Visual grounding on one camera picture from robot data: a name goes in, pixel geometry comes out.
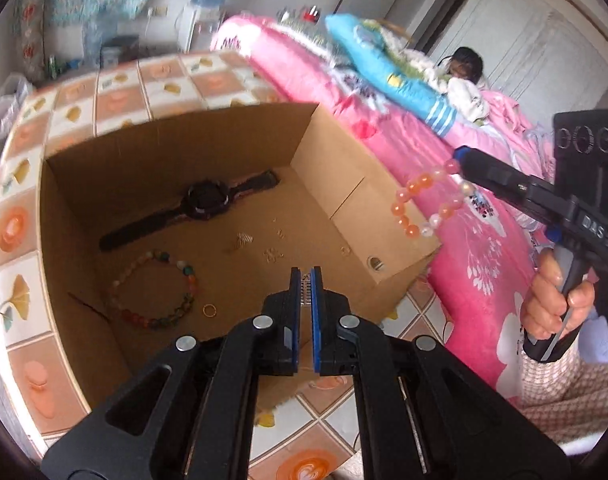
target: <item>cardboard box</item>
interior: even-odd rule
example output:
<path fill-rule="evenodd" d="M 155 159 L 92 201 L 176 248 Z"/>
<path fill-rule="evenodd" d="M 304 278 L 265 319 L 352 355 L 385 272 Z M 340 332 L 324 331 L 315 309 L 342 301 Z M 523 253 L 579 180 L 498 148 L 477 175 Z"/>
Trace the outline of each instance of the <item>cardboard box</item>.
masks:
<path fill-rule="evenodd" d="M 221 216 L 176 224 L 109 253 L 98 249 L 103 234 L 177 205 L 194 182 L 232 182 L 269 168 L 279 185 L 240 199 Z M 291 267 L 321 266 L 324 286 L 345 294 L 354 313 L 382 320 L 438 248 L 436 238 L 411 240 L 396 224 L 390 205 L 397 187 L 313 104 L 194 112 L 123 128 L 52 156 L 40 191 L 44 269 L 66 355 L 90 406 L 178 336 L 207 340 L 258 314 L 268 294 L 287 288 Z M 413 203 L 406 211 L 412 222 L 424 221 Z M 238 233 L 253 241 L 234 250 Z M 159 331 L 123 322 L 105 306 L 103 293 L 153 249 L 189 262 L 199 284 L 193 311 Z M 269 262 L 267 250 L 283 257 Z M 383 262 L 381 269 L 372 268 L 373 256 Z M 150 263 L 120 287 L 120 301 L 142 316 L 163 317 L 186 291 L 175 267 Z M 217 307 L 216 317 L 203 315 L 207 303 Z M 310 310 L 303 310 L 302 372 L 262 380 L 262 409 L 311 378 L 310 338 Z"/>

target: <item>black hair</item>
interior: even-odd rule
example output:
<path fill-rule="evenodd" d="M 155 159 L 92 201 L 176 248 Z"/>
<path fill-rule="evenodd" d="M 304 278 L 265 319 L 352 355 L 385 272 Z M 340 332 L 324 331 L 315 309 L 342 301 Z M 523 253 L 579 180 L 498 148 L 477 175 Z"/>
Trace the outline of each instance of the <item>black hair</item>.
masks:
<path fill-rule="evenodd" d="M 484 72 L 484 61 L 482 61 L 482 57 L 472 48 L 460 46 L 459 49 L 453 53 L 451 60 L 453 59 L 468 66 L 470 69 L 470 81 L 474 84 L 478 84 Z"/>

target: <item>beaded bracelet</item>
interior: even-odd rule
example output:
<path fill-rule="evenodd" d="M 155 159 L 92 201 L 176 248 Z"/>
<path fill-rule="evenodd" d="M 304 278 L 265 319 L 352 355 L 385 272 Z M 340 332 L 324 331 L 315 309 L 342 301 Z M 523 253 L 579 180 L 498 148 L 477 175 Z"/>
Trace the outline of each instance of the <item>beaded bracelet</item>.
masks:
<path fill-rule="evenodd" d="M 189 291 L 188 293 L 184 294 L 182 304 L 177 307 L 172 314 L 169 314 L 165 317 L 149 319 L 130 311 L 128 308 L 124 308 L 124 306 L 119 301 L 117 291 L 120 285 L 126 281 L 126 279 L 133 273 L 135 269 L 141 267 L 146 262 L 151 260 L 155 260 L 164 264 L 175 265 L 175 267 L 177 267 L 182 272 L 182 275 L 186 277 Z M 158 330 L 160 328 L 167 328 L 169 326 L 176 325 L 180 319 L 182 319 L 186 314 L 188 314 L 193 307 L 194 296 L 196 295 L 196 293 L 197 278 L 195 277 L 193 267 L 181 260 L 178 260 L 176 262 L 172 261 L 171 255 L 165 251 L 148 251 L 147 253 L 142 254 L 142 256 L 140 256 L 132 264 L 130 264 L 130 266 L 126 267 L 124 272 L 121 273 L 120 277 L 113 282 L 109 290 L 109 297 L 111 306 L 120 312 L 120 316 L 124 321 L 130 322 L 131 324 L 139 326 L 141 328 Z"/>
<path fill-rule="evenodd" d="M 423 190 L 429 189 L 434 182 L 446 178 L 447 174 L 454 175 L 460 172 L 460 164 L 454 158 L 448 160 L 443 167 L 436 166 L 429 173 L 421 174 L 417 180 L 411 180 L 406 187 L 398 190 L 396 200 L 391 206 L 391 212 L 398 218 L 398 224 L 402 226 L 406 236 L 417 238 L 418 236 L 431 237 L 435 230 L 442 225 L 442 222 L 454 215 L 457 209 L 464 203 L 464 197 L 472 196 L 475 193 L 475 186 L 470 182 L 460 183 L 460 195 L 455 195 L 448 202 L 440 205 L 439 212 L 432 214 L 428 222 L 421 226 L 411 224 L 410 218 L 406 216 L 406 203 L 419 195 Z"/>

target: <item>gold ring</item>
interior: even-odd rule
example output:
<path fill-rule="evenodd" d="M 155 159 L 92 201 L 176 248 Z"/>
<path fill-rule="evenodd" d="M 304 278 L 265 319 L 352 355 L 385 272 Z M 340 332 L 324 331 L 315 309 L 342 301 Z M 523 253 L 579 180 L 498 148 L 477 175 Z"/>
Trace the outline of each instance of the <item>gold ring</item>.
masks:
<path fill-rule="evenodd" d="M 215 305 L 213 305 L 212 303 L 207 303 L 206 305 L 204 305 L 202 307 L 202 313 L 206 317 L 215 317 L 218 314 L 218 310 L 215 308 Z"/>

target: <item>metal bolt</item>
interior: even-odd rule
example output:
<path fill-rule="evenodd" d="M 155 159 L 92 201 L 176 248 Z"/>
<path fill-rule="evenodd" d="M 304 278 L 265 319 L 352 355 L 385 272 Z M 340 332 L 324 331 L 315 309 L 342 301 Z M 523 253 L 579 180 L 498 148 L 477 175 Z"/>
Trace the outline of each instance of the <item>metal bolt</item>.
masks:
<path fill-rule="evenodd" d="M 197 341 L 192 335 L 183 335 L 177 341 L 175 341 L 175 348 L 177 348 L 180 352 L 188 352 L 189 350 L 193 350 L 197 345 Z"/>
<path fill-rule="evenodd" d="M 418 337 L 415 340 L 415 345 L 420 350 L 424 350 L 425 352 L 430 352 L 437 346 L 437 343 L 435 342 L 435 339 L 433 339 L 431 336 L 423 335 L 423 336 Z"/>
<path fill-rule="evenodd" d="M 259 330 L 261 330 L 263 328 L 268 328 L 272 324 L 273 324 L 273 318 L 271 318 L 270 316 L 265 316 L 264 314 L 262 314 L 261 316 L 257 316 L 253 320 L 253 326 Z"/>
<path fill-rule="evenodd" d="M 342 316 L 340 318 L 340 325 L 344 328 L 355 328 L 360 324 L 360 319 L 356 316 Z"/>

